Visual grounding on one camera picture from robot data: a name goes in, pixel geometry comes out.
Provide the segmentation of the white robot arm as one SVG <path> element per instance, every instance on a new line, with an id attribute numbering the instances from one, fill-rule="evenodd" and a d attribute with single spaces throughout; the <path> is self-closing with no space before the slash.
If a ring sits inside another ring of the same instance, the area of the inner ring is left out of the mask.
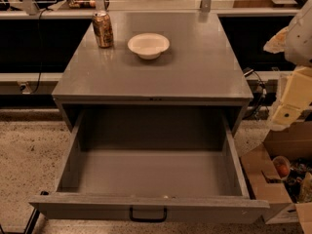
<path id="1" fill-rule="evenodd" d="M 281 75 L 268 126 L 282 131 L 295 122 L 312 102 L 312 0 L 307 0 L 287 27 L 263 47 L 268 53 L 283 53 L 295 65 L 290 75 Z"/>

